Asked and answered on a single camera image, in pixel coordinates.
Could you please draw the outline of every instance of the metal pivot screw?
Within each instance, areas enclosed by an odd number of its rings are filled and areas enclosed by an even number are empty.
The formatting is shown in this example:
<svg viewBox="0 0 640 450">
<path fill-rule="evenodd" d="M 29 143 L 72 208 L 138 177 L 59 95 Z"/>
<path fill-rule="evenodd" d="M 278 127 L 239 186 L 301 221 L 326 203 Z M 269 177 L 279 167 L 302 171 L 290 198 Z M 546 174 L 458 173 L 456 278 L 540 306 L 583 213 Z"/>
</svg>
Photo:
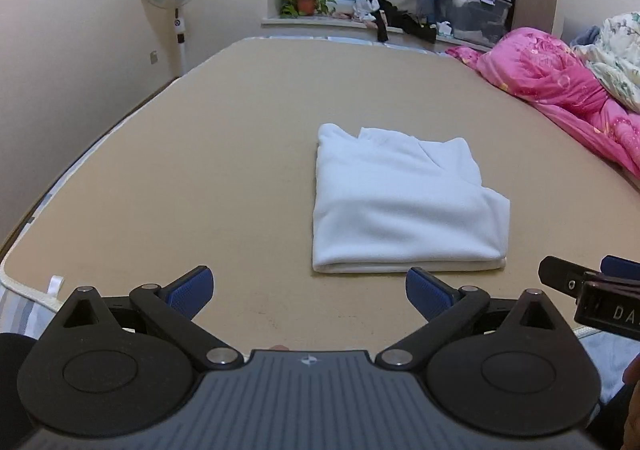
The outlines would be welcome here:
<svg viewBox="0 0 640 450">
<path fill-rule="evenodd" d="M 404 349 L 389 349 L 382 353 L 382 361 L 393 366 L 403 366 L 411 363 L 414 357 Z"/>
<path fill-rule="evenodd" d="M 216 347 L 207 352 L 207 360 L 212 364 L 228 365 L 238 359 L 238 351 L 231 347 Z"/>
</svg>

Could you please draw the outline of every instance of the pink floral bedding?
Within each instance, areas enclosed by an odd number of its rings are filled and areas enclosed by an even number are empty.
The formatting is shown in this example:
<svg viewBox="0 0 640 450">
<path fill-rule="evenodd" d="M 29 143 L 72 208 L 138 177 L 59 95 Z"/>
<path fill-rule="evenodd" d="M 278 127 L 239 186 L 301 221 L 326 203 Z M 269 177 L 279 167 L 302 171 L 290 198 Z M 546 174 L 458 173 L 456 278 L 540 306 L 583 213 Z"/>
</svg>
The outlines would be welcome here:
<svg viewBox="0 0 640 450">
<path fill-rule="evenodd" d="M 640 115 L 613 100 L 562 40 L 519 28 L 484 55 L 464 46 L 447 53 L 531 104 L 593 153 L 640 177 Z"/>
</svg>

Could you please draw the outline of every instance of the human hand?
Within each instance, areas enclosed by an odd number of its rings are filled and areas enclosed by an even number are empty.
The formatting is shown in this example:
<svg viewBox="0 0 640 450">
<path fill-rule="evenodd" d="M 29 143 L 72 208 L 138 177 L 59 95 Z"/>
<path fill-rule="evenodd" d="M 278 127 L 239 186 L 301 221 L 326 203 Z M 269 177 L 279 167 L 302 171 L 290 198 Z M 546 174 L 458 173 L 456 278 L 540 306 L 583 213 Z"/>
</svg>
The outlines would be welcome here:
<svg viewBox="0 0 640 450">
<path fill-rule="evenodd" d="M 625 369 L 622 381 L 636 384 L 625 423 L 624 443 L 621 450 L 640 450 L 640 354 Z"/>
</svg>

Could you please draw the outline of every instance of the bed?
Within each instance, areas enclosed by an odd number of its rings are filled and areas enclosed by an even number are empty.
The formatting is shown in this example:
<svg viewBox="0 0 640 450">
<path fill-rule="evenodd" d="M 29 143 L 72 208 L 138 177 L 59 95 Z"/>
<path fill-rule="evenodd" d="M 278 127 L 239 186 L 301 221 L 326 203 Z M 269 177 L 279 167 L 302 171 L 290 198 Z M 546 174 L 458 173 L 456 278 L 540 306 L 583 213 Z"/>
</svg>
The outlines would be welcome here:
<svg viewBox="0 0 640 450">
<path fill-rule="evenodd" d="M 453 58 L 341 42 L 243 40 L 170 85 L 58 184 L 5 256 L 4 286 L 55 310 L 76 286 L 122 295 L 207 265 L 216 293 L 195 321 L 245 353 L 382 349 L 424 323 L 402 276 L 311 269 L 325 122 L 465 138 L 511 200 L 510 249 L 503 270 L 442 274 L 452 286 L 517 297 L 548 254 L 638 257 L 637 190 L 535 109 Z M 570 319 L 572 300 L 546 291 Z"/>
</svg>

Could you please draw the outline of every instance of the floral comforter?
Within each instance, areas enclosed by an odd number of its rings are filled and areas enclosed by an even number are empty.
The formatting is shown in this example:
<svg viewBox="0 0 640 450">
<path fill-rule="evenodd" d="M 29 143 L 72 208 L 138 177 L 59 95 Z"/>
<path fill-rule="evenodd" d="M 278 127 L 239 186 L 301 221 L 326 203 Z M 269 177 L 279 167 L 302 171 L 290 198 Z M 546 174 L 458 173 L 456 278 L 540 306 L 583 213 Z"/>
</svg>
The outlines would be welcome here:
<svg viewBox="0 0 640 450">
<path fill-rule="evenodd" d="M 519 28 L 484 55 L 463 46 L 447 53 L 535 107 L 589 150 L 640 177 L 640 115 L 614 100 L 562 40 Z"/>
<path fill-rule="evenodd" d="M 616 100 L 640 113 L 640 13 L 607 19 L 595 43 L 574 52 Z"/>
</svg>

